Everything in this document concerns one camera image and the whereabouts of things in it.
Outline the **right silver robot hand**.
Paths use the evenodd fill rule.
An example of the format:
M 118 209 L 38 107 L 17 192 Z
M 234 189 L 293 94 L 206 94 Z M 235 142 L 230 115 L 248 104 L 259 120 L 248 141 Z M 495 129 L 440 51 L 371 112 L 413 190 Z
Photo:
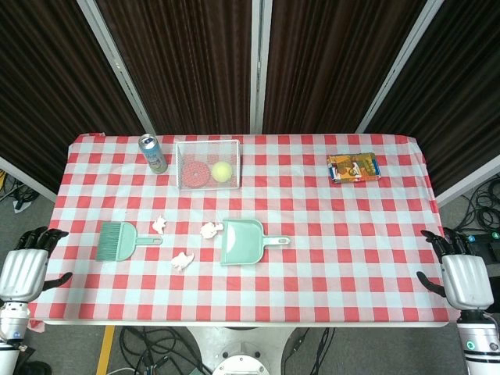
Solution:
M 484 259 L 472 248 L 476 238 L 447 227 L 444 232 L 441 236 L 421 231 L 437 256 L 443 284 L 435 284 L 421 271 L 416 273 L 418 280 L 428 291 L 446 298 L 454 309 L 487 310 L 494 304 L 494 294 Z

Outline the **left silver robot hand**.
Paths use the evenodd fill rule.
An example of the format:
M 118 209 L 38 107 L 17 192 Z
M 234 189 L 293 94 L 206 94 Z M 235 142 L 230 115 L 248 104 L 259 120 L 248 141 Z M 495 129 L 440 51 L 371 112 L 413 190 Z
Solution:
M 73 276 L 64 273 L 47 280 L 48 261 L 59 240 L 68 236 L 60 229 L 39 227 L 25 232 L 8 252 L 1 272 L 1 303 L 30 303 L 49 289 L 63 286 Z

